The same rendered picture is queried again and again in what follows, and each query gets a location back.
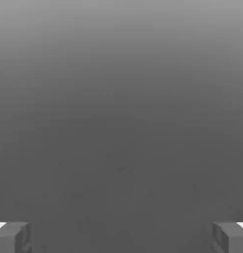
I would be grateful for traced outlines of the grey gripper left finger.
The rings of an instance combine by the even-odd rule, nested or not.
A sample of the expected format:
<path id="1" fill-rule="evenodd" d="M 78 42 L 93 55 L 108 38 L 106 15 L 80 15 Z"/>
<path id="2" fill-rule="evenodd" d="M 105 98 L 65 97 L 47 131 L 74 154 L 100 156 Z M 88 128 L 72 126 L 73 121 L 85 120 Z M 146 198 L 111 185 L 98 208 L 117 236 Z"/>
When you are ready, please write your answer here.
<path id="1" fill-rule="evenodd" d="M 32 253 L 29 222 L 0 222 L 0 253 Z"/>

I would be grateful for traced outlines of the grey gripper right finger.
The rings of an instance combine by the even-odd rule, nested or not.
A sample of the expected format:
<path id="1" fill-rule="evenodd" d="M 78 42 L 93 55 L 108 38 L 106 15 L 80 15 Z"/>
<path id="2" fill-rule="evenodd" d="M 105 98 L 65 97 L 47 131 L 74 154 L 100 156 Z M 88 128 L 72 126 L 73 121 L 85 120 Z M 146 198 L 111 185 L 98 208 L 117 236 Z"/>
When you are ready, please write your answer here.
<path id="1" fill-rule="evenodd" d="M 214 222 L 212 253 L 243 253 L 243 222 Z"/>

